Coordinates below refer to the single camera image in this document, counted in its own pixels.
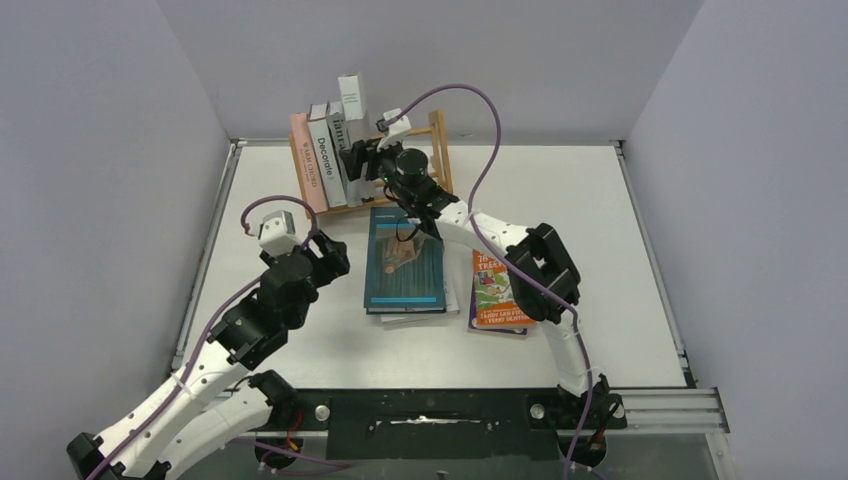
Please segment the teal book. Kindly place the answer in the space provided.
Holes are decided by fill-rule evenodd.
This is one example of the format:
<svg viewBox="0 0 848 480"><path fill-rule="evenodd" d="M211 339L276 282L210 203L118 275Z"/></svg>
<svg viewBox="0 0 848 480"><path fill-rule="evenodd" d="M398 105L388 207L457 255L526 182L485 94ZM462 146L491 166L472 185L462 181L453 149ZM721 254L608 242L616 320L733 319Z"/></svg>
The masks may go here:
<svg viewBox="0 0 848 480"><path fill-rule="evenodd" d="M443 313L441 241L399 207L370 210L364 308L368 315Z"/></svg>

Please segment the large grey white book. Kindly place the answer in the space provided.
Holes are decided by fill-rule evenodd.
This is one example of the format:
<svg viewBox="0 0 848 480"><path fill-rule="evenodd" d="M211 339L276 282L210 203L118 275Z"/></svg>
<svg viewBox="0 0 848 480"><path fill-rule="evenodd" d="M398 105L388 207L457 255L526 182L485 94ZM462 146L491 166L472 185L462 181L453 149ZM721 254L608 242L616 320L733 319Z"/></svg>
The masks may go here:
<svg viewBox="0 0 848 480"><path fill-rule="evenodd" d="M350 146L358 140L368 140L371 137L371 122L361 74L340 76L338 86ZM374 199L374 187L369 182L354 180L351 181L351 187L355 192L356 205L354 207L361 206L363 203Z"/></svg>

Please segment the brown Decorate Furniture book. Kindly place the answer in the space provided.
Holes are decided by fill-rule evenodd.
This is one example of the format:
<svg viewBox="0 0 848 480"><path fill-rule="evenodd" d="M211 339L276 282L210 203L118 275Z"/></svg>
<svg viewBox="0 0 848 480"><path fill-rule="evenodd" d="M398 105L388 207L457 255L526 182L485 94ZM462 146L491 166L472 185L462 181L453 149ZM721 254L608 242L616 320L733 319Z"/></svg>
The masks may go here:
<svg viewBox="0 0 848 480"><path fill-rule="evenodd" d="M312 138L326 202L328 208L333 209L347 206L347 197L327 122L328 106L327 102L312 104L308 113L307 125Z"/></svg>

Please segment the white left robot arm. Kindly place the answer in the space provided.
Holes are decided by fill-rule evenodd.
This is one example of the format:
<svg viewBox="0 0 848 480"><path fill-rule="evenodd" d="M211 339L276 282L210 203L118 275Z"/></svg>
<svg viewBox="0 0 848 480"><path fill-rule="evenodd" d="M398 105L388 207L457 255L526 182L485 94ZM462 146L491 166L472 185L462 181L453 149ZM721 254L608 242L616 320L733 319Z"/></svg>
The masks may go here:
<svg viewBox="0 0 848 480"><path fill-rule="evenodd" d="M235 437L291 417L295 389L256 369L305 323L318 290L350 271L347 246L263 235L265 271L216 310L189 359L121 420L66 452L80 479L177 479Z"/></svg>

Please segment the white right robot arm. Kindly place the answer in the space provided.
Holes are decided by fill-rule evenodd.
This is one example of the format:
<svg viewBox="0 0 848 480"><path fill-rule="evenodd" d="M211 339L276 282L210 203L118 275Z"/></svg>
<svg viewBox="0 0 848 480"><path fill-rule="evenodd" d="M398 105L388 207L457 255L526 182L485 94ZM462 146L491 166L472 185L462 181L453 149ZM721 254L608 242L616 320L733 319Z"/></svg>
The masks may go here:
<svg viewBox="0 0 848 480"><path fill-rule="evenodd" d="M572 425L590 425L602 413L594 392L599 375L591 370L579 332L576 306L581 275L556 229L516 225L472 209L430 175L429 157L400 143L380 147L378 140L357 141L341 153L353 179L381 180L391 202L418 232L460 244L506 267L520 310L540 323L551 350L564 417Z"/></svg>

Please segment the grey magazine-style book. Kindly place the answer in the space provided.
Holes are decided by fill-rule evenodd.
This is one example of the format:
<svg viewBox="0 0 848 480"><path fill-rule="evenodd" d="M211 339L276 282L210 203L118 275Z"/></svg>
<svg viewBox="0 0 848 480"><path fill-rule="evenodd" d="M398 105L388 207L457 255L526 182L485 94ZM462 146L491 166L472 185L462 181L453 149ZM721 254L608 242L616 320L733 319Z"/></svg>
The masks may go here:
<svg viewBox="0 0 848 480"><path fill-rule="evenodd" d="M356 205L354 198L355 192L351 187L351 181L348 178L346 165L341 156L341 153L350 146L341 101L330 101L328 103L327 123L335 150L339 176L346 196L346 204L348 207L352 208Z"/></svg>

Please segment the pink Warm Chord book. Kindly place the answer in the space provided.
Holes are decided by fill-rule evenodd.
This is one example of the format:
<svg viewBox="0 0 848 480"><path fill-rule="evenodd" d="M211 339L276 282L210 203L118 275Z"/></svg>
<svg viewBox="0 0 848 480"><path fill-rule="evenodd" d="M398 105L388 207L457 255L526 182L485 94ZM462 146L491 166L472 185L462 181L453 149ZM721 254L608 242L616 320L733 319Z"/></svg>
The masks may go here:
<svg viewBox="0 0 848 480"><path fill-rule="evenodd" d="M322 213L328 209L328 205L308 128L307 114L291 114L289 120L291 144L297 154L302 198L316 213Z"/></svg>

